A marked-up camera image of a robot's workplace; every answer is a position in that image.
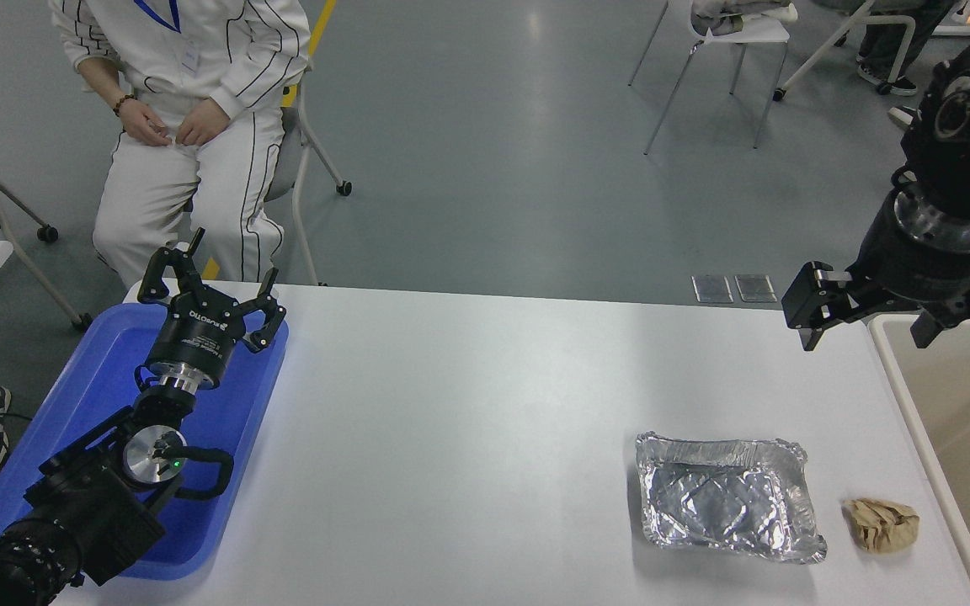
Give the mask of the person's left hand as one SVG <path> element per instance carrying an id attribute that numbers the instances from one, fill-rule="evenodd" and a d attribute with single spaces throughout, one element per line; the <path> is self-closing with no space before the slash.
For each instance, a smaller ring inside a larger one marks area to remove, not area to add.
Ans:
<path id="1" fill-rule="evenodd" d="M 196 104 L 178 127 L 174 142 L 184 146 L 203 146 L 230 126 L 231 118 L 212 98 Z"/>

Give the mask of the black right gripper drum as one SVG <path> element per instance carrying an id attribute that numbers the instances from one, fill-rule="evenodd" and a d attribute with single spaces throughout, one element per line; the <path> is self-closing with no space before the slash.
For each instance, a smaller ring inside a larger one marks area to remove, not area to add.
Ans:
<path id="1" fill-rule="evenodd" d="M 948 215 L 924 197 L 888 197 L 852 271 L 906 300 L 962 295 L 970 288 L 970 219 Z"/>

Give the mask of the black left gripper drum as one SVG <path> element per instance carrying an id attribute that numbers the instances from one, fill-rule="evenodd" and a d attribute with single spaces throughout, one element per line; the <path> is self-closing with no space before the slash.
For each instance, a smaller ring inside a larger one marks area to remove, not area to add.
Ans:
<path id="1" fill-rule="evenodd" d="M 147 355 L 147 369 L 161 375 L 185 365 L 203 376 L 203 384 L 219 384 L 232 350 L 245 334 L 243 316 L 231 296 L 174 296 L 167 319 Z"/>

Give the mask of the person's right hand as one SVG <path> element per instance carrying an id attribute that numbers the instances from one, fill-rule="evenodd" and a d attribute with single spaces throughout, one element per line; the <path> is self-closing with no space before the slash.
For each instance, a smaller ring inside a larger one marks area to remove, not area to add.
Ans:
<path id="1" fill-rule="evenodd" d="M 116 104 L 116 115 L 119 116 L 124 133 L 142 145 L 172 145 L 173 138 L 170 137 L 165 123 L 159 119 L 157 112 L 139 99 L 130 95 L 124 96 Z"/>

